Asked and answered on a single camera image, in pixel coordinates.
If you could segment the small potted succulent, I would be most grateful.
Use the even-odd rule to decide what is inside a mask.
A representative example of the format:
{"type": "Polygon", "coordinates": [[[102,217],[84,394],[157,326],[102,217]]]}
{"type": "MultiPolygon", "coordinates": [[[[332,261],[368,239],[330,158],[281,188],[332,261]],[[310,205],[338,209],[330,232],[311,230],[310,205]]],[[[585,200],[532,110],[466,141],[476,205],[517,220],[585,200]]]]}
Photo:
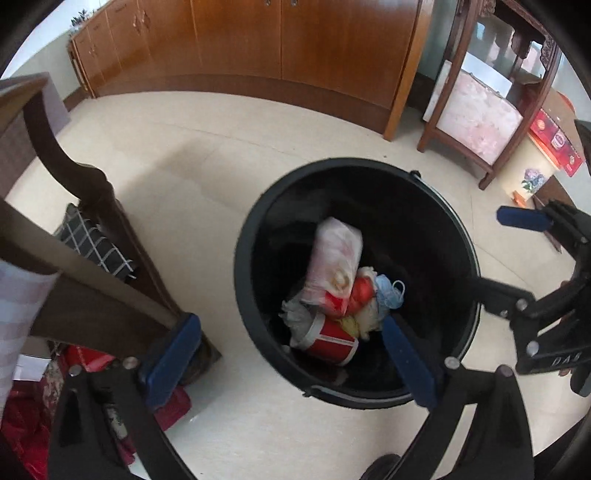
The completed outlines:
{"type": "Polygon", "coordinates": [[[75,35],[96,13],[96,9],[79,11],[76,16],[70,19],[69,35],[75,35]]]}

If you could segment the yellow cloth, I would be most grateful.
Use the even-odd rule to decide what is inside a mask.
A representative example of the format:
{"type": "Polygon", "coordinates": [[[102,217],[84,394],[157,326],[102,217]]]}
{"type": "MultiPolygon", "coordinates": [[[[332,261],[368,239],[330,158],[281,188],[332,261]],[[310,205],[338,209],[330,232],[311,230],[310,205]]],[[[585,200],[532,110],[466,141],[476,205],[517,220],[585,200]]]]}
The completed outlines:
{"type": "Polygon", "coordinates": [[[353,316],[347,316],[338,319],[337,322],[339,323],[339,326],[341,326],[342,330],[344,330],[346,334],[349,334],[349,336],[356,339],[369,339],[369,334],[365,332],[362,327],[360,327],[360,324],[355,318],[353,318],[353,316]]]}

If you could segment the black checkered cushion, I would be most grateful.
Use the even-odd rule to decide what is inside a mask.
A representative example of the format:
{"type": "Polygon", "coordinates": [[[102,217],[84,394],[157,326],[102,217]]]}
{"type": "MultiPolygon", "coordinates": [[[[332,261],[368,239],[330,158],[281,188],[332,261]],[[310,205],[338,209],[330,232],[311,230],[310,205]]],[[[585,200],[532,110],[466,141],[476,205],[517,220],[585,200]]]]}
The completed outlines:
{"type": "Polygon", "coordinates": [[[135,263],[103,234],[96,223],[84,217],[74,204],[67,205],[62,223],[54,236],[113,277],[125,283],[136,279],[135,263]]]}

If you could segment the black plastic bucket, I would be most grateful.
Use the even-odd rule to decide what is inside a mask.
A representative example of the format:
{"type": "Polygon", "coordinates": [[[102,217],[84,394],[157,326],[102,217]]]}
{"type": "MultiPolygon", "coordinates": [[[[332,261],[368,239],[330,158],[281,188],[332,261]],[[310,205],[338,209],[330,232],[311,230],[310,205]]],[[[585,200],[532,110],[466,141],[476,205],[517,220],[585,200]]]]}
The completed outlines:
{"type": "Polygon", "coordinates": [[[301,392],[353,409],[412,396],[383,334],[390,320],[462,358],[479,323],[462,292],[480,272],[461,219],[416,172],[335,158],[277,180],[247,215],[235,297],[250,339],[301,392]]]}

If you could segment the red cloth under table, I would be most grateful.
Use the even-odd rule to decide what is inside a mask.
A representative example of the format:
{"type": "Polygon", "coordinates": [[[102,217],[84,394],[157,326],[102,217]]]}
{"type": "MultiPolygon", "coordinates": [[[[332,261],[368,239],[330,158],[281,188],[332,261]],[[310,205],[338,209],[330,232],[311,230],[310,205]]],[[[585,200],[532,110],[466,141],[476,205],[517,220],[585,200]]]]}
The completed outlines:
{"type": "MultiPolygon", "coordinates": [[[[66,370],[74,365],[88,372],[111,367],[115,357],[80,346],[67,346],[54,359],[66,370]]],[[[155,411],[155,418],[163,431],[178,422],[191,407],[191,400],[177,386],[168,402],[155,411]]],[[[43,405],[40,381],[14,380],[5,404],[1,432],[12,451],[33,479],[48,479],[48,455],[52,422],[43,405]]]]}

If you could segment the brown paper bag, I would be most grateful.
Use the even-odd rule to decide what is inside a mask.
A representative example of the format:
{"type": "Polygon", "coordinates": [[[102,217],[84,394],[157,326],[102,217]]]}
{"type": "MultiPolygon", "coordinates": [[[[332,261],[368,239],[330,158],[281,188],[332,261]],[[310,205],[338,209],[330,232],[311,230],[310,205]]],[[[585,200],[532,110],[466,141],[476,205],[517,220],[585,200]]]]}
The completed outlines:
{"type": "Polygon", "coordinates": [[[314,315],[301,302],[301,297],[298,295],[281,304],[280,318],[290,328],[291,337],[297,342],[304,338],[314,321],[314,315]]]}

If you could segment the cardboard box with red packs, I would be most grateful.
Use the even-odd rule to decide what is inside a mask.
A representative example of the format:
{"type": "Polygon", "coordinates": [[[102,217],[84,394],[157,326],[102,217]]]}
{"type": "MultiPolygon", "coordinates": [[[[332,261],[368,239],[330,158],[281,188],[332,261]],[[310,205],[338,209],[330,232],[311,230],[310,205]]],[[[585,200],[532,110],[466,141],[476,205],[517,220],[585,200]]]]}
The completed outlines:
{"type": "Polygon", "coordinates": [[[549,158],[572,178],[585,163],[584,149],[575,126],[573,104],[562,93],[550,89],[530,125],[549,158]]]}

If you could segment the white tissue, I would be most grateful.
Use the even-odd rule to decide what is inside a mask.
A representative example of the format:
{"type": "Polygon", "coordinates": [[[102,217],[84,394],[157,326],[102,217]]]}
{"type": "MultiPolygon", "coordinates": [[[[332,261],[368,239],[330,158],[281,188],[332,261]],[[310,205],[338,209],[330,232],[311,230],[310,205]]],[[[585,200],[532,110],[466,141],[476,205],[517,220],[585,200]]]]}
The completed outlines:
{"type": "Polygon", "coordinates": [[[377,272],[373,267],[362,267],[358,270],[358,276],[370,282],[370,300],[363,305],[354,318],[360,329],[360,337],[363,340],[369,340],[370,332],[379,331],[383,321],[377,300],[377,272]]]}

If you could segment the pink floral bag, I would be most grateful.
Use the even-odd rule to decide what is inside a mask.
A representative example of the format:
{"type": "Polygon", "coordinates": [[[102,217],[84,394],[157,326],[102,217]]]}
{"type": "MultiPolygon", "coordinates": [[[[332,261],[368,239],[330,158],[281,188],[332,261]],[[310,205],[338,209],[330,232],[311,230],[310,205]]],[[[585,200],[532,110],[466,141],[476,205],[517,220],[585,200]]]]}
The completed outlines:
{"type": "Polygon", "coordinates": [[[438,128],[493,165],[523,119],[507,99],[511,87],[509,79],[468,53],[438,128]]]}

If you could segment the floral cream waste bin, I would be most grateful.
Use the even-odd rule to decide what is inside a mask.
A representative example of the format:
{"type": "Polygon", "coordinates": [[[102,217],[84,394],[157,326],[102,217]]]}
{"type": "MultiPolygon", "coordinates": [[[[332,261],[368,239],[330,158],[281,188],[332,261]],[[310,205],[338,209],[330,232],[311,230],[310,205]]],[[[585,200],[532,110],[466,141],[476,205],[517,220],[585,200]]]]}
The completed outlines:
{"type": "Polygon", "coordinates": [[[511,200],[526,208],[532,196],[559,170],[549,150],[528,134],[515,149],[497,176],[497,181],[511,200]]]}

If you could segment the carved wooden side stand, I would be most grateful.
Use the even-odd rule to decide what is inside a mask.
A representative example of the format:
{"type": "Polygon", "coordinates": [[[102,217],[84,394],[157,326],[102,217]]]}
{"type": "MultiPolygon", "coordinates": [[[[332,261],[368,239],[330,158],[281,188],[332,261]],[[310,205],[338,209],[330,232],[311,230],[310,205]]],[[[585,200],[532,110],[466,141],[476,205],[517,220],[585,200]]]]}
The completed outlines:
{"type": "Polygon", "coordinates": [[[418,144],[437,140],[485,173],[501,173],[541,110],[561,50],[520,1],[460,1],[418,144]]]}

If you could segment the red mesh bag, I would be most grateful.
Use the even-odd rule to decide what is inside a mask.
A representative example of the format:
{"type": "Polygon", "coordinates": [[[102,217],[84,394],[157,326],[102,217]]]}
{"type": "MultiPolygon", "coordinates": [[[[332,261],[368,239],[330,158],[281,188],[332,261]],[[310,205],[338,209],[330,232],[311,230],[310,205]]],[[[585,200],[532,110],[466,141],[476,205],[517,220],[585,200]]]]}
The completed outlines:
{"type": "Polygon", "coordinates": [[[349,295],[346,316],[356,315],[375,296],[375,287],[372,278],[369,276],[358,276],[353,283],[351,295],[349,295]]]}

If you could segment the pink white snack bag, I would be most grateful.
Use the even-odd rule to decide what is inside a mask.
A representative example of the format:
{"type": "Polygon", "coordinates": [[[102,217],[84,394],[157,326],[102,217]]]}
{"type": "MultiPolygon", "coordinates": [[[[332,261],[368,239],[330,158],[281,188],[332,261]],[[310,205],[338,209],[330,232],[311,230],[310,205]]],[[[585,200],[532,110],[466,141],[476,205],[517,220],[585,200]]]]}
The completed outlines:
{"type": "Polygon", "coordinates": [[[362,250],[363,237],[358,229],[335,218],[319,224],[301,291],[304,303],[332,317],[344,316],[362,250]]]}

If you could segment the patterned red rug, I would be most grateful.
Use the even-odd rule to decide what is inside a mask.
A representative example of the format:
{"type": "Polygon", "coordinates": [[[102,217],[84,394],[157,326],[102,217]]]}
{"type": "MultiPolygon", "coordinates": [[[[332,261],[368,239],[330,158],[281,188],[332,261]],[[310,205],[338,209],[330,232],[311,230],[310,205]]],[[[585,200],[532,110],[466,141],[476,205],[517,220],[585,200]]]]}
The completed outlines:
{"type": "MultiPolygon", "coordinates": [[[[64,385],[67,370],[61,366],[58,359],[51,360],[40,380],[41,399],[44,407],[48,411],[50,421],[55,418],[59,397],[64,385]]],[[[105,407],[109,419],[111,430],[115,436],[117,448],[122,460],[126,465],[131,465],[134,461],[133,445],[130,442],[127,429],[121,421],[120,415],[113,405],[105,407]]]]}

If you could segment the brown tile sample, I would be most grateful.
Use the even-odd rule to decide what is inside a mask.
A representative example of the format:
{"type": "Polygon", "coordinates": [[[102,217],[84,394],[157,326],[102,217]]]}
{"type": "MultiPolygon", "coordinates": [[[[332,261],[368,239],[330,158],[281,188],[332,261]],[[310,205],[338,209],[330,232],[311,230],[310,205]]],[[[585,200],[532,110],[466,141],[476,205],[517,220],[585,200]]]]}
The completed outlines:
{"type": "Polygon", "coordinates": [[[533,195],[532,202],[536,211],[541,211],[549,218],[550,225],[542,233],[557,251],[564,250],[572,255],[578,239],[571,215],[574,207],[560,200],[552,199],[542,191],[533,195]]]}

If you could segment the long wooden sideboard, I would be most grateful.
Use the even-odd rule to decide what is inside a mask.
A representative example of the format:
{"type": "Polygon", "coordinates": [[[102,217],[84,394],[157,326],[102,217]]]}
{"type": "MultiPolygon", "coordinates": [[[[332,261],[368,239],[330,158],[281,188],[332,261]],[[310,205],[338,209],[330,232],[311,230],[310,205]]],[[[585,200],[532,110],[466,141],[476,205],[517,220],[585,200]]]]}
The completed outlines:
{"type": "Polygon", "coordinates": [[[430,1],[110,1],[68,52],[88,94],[204,91],[296,105],[393,139],[430,1]]]}

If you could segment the light blue face mask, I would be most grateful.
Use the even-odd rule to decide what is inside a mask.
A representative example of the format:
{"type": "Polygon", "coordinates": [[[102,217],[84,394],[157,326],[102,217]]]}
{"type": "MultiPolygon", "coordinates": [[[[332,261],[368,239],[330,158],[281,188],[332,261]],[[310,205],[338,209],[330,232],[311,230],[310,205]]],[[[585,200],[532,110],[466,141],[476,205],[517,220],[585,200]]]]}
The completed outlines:
{"type": "Polygon", "coordinates": [[[402,280],[393,282],[386,275],[376,278],[376,299],[378,304],[379,319],[387,317],[392,310],[403,306],[406,285],[402,280]]]}

